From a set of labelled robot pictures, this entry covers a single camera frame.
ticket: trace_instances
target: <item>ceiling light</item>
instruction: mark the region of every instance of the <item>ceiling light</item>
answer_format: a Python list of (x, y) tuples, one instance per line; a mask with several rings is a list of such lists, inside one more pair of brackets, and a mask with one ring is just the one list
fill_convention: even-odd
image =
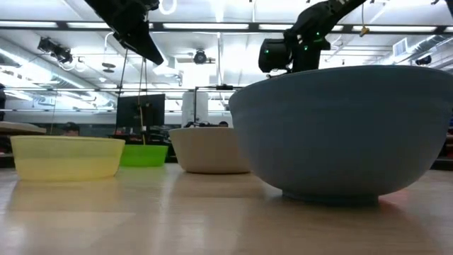
[(110, 28), (104, 22), (68, 22), (67, 25), (69, 28)]
[(287, 30), (290, 29), (292, 25), (284, 24), (260, 24), (258, 29), (260, 30)]
[(13, 88), (7, 88), (7, 89), (4, 89), (4, 91), (47, 91), (48, 89), (44, 89), (44, 88), (16, 88), (16, 89), (13, 89)]
[(6, 95), (8, 96), (12, 96), (12, 97), (15, 97), (15, 98), (18, 98), (18, 99), (23, 99), (23, 100), (27, 100), (27, 101), (32, 101), (33, 98), (29, 95), (25, 95), (24, 93), (21, 93), (19, 91), (7, 91), (5, 92)]
[(95, 91), (95, 89), (55, 89), (55, 91)]
[(332, 28), (332, 31), (341, 31), (343, 29), (342, 25), (336, 25)]
[(248, 29), (248, 24), (240, 23), (165, 23), (167, 29)]
[[(354, 25), (352, 31), (361, 31), (363, 26)], [(396, 33), (429, 33), (433, 32), (437, 27), (435, 26), (382, 26), (382, 25), (368, 25), (367, 28), (371, 32), (396, 32)]]
[(44, 21), (0, 21), (0, 26), (8, 28), (58, 28), (57, 23)]
[[(292, 25), (290, 24), (260, 24), (258, 29), (260, 30), (287, 30), (290, 29)], [(342, 25), (336, 25), (333, 27), (332, 31), (341, 31), (343, 29)]]

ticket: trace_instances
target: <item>bowl base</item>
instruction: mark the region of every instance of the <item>bowl base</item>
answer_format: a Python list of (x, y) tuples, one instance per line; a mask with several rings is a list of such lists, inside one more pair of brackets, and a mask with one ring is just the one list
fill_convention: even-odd
[(290, 191), (283, 191), (283, 196), (306, 203), (317, 203), (323, 205), (339, 206), (363, 206), (377, 205), (379, 203), (377, 195), (307, 195), (297, 194)]

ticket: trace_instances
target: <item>white bowl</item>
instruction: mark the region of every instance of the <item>white bowl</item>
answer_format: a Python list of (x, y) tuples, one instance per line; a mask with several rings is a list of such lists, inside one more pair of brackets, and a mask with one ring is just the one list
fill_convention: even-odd
[(242, 174), (250, 172), (239, 154), (236, 134), (227, 127), (170, 130), (178, 163), (190, 173)]

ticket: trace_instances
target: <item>table surface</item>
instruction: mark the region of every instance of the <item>table surface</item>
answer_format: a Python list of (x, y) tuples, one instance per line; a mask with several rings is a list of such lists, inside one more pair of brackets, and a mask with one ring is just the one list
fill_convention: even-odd
[(252, 174), (176, 164), (78, 183), (0, 171), (0, 253), (453, 254), (453, 171), (429, 171), (374, 208), (282, 198)]

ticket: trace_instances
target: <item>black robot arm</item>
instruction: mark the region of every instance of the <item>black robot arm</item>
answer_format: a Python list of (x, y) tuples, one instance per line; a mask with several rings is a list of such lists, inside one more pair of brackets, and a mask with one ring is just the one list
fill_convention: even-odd
[[(331, 45), (325, 39), (333, 27), (366, 0), (322, 1), (299, 14), (296, 23), (284, 32), (284, 39), (266, 39), (261, 46), (258, 65), (263, 72), (287, 69), (301, 72), (318, 69), (322, 50)], [(287, 66), (292, 61), (292, 69)]]
[(333, 27), (366, 0), (322, 1), (302, 11), (296, 23), (288, 30), (302, 40), (318, 40), (329, 34)]

